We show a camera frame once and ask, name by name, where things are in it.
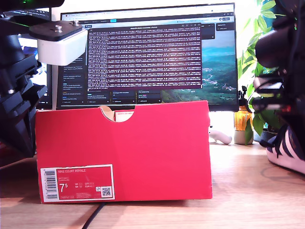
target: screw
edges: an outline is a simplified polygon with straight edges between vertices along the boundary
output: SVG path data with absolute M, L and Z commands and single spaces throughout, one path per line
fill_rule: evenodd
M 78 21 L 73 21 L 74 26 L 79 26 Z
M 61 25 L 55 25 L 55 32 L 62 32 L 62 26 Z

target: barcode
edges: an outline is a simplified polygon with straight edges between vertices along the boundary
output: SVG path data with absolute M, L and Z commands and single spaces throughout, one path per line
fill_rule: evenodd
M 58 189 L 57 189 L 55 170 L 44 171 L 44 181 L 45 181 L 46 199 L 57 199 Z
M 111 186 L 102 187 L 102 198 L 104 197 L 112 197 Z

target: desktop wallpaper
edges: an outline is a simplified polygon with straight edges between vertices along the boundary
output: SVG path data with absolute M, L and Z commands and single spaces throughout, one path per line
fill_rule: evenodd
M 236 104 L 235 32 L 216 31 L 202 40 L 202 89 L 162 90 L 162 102 L 208 100 L 209 104 Z

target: plant pot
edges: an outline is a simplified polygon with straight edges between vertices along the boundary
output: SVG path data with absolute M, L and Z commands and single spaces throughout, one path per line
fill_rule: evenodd
M 245 131 L 234 131 L 234 143 L 239 145 L 246 145 Z M 253 136 L 247 145 L 253 143 Z
M 261 136 L 258 135 L 258 133 L 254 130 L 254 141 L 260 142 L 261 140 L 268 141 L 270 138 L 276 136 L 276 133 L 269 132 L 267 130 L 263 130 Z

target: white controller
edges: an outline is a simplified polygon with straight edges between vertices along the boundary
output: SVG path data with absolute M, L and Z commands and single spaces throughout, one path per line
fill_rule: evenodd
M 210 137 L 215 141 L 221 141 L 224 144 L 230 144 L 232 142 L 232 137 L 225 135 L 223 132 L 218 130 L 209 130 Z

